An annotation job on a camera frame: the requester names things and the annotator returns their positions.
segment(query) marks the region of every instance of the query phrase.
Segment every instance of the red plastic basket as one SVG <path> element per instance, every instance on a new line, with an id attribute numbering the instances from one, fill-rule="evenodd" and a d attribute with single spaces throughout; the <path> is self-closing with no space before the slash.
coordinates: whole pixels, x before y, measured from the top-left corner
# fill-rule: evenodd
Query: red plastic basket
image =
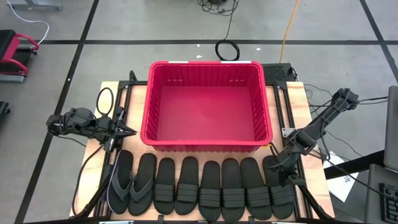
<path id="1" fill-rule="evenodd" d="M 159 151 L 250 152 L 272 140 L 257 62 L 155 62 L 141 139 Z"/>

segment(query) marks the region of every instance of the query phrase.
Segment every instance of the gray floor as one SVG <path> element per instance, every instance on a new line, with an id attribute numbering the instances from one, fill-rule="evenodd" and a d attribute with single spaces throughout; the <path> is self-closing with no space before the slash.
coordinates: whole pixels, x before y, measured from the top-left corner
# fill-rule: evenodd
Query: gray floor
<path id="1" fill-rule="evenodd" d="M 48 40 L 80 39 L 93 0 L 64 0 L 62 12 L 18 12 L 26 19 L 47 21 L 51 28 Z M 294 0 L 241 0 L 234 14 L 230 39 L 280 40 L 289 21 Z M 395 0 L 366 1 L 386 40 L 398 40 Z M 20 21 L 0 5 L 0 29 L 14 29 L 41 38 L 43 24 Z M 88 40 L 182 40 L 221 39 L 228 17 L 212 16 L 196 1 L 187 0 L 99 0 L 88 33 Z M 289 39 L 295 40 L 377 40 L 357 0 L 301 1 Z M 239 45 L 241 60 L 261 63 L 279 61 L 280 45 Z M 54 112 L 65 82 L 76 45 L 47 45 L 30 68 L 24 84 L 0 83 L 0 101 L 11 104 L 12 113 L 0 126 L 0 217 L 12 223 L 46 135 L 45 121 Z M 221 46 L 223 55 L 233 49 Z M 398 46 L 388 46 L 398 58 Z M 156 60 L 217 60 L 214 45 L 85 45 L 70 86 L 63 112 L 71 107 L 94 109 L 102 81 L 128 78 L 134 70 L 139 80 L 146 80 L 148 68 Z M 287 45 L 284 62 L 290 62 L 300 80 L 334 93 L 350 87 L 360 98 L 386 96 L 396 85 L 391 69 L 379 45 Z M 327 93 L 308 86 L 309 101 L 319 105 Z M 328 130 L 344 139 L 360 154 L 384 147 L 386 104 L 361 105 L 339 116 Z M 326 136 L 335 153 L 354 159 L 357 155 L 342 142 Z M 49 154 L 32 197 L 25 222 L 67 218 L 83 148 L 64 139 L 53 139 Z M 346 203 L 334 198 L 340 219 L 345 213 L 363 218 L 366 189 L 355 185 Z"/>

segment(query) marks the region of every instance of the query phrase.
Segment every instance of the keyboard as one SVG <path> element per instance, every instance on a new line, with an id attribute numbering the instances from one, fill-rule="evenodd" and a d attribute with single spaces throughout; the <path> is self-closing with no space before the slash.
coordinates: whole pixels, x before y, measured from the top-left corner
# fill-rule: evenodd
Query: keyboard
<path id="1" fill-rule="evenodd" d="M 398 224 L 398 187 L 388 184 L 379 184 L 380 192 L 390 197 L 380 195 L 381 200 L 381 220 Z"/>

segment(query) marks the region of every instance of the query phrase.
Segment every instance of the white paper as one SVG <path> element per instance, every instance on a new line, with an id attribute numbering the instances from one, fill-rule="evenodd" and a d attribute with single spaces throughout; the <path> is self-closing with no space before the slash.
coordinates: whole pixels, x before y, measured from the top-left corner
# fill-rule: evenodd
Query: white paper
<path id="1" fill-rule="evenodd" d="M 330 151 L 330 162 L 334 163 L 335 165 L 341 164 L 344 162 L 344 160 L 338 156 L 332 151 Z M 331 164 L 328 161 L 325 161 L 323 163 L 323 168 L 328 168 L 330 167 Z M 358 173 L 351 174 L 353 177 L 357 178 Z M 342 177 L 337 177 L 334 179 L 327 180 L 328 182 L 328 187 L 329 187 L 329 192 L 332 193 L 334 196 L 336 196 L 338 199 L 340 199 L 342 202 L 345 202 L 350 190 L 353 188 L 355 180 L 352 179 L 349 176 L 342 176 Z"/>

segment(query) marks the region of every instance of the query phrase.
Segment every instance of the black slide sandal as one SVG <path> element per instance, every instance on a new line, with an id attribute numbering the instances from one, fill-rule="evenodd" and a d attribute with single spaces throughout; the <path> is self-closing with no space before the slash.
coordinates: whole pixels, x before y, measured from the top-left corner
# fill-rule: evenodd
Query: black slide sandal
<path id="1" fill-rule="evenodd" d="M 177 185 L 175 213 L 188 215 L 195 209 L 198 201 L 198 176 L 198 160 L 192 156 L 186 157 L 182 161 L 180 179 Z"/>
<path id="2" fill-rule="evenodd" d="M 268 187 L 262 180 L 257 161 L 251 157 L 241 162 L 241 172 L 246 189 L 246 207 L 249 213 L 258 220 L 268 220 L 272 216 Z"/>
<path id="3" fill-rule="evenodd" d="M 220 165 L 206 162 L 199 190 L 199 212 L 207 221 L 215 222 L 221 215 Z"/>
<path id="4" fill-rule="evenodd" d="M 169 215 L 174 210 L 175 166 L 170 158 L 163 158 L 159 162 L 155 182 L 154 205 L 163 215 Z"/>
<path id="5" fill-rule="evenodd" d="M 115 214 L 123 214 L 129 204 L 129 197 L 132 182 L 132 154 L 127 150 L 120 150 L 116 157 L 114 168 L 106 191 L 106 200 L 109 208 Z"/>
<path id="6" fill-rule="evenodd" d="M 156 157 L 151 153 L 142 155 L 138 171 L 130 187 L 130 215 L 143 214 L 152 203 L 156 172 Z"/>
<path id="7" fill-rule="evenodd" d="M 278 219 L 285 219 L 293 214 L 294 195 L 291 184 L 282 187 L 279 183 L 279 174 L 273 172 L 268 167 L 277 164 L 274 156 L 266 156 L 262 160 L 264 175 L 270 190 L 272 212 Z"/>
<path id="8" fill-rule="evenodd" d="M 239 221 L 244 213 L 244 187 L 241 169 L 236 159 L 226 159 L 221 166 L 223 207 L 221 213 L 227 222 Z"/>

